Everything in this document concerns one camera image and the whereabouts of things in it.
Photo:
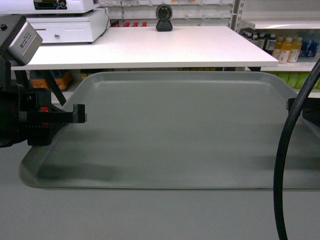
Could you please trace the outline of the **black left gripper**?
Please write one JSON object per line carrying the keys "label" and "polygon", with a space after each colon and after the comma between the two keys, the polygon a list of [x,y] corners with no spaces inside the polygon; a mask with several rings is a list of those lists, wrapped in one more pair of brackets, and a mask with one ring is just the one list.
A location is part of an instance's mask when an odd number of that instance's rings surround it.
{"label": "black left gripper", "polygon": [[0,146],[27,141],[30,146],[47,146],[66,124],[87,122],[86,106],[74,104],[65,112],[52,104],[47,88],[26,88],[11,83],[11,64],[0,59]]}

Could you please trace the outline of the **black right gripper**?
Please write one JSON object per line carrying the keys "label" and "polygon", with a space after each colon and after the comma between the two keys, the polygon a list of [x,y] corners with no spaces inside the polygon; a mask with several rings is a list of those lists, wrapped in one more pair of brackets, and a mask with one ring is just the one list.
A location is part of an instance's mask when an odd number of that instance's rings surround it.
{"label": "black right gripper", "polygon": [[[288,119],[292,119],[293,114],[295,113],[294,103],[296,98],[289,98],[286,101],[286,109],[288,110]],[[320,99],[316,97],[308,97],[300,111],[299,115],[302,115],[303,119],[309,121],[314,125],[320,124]]]}

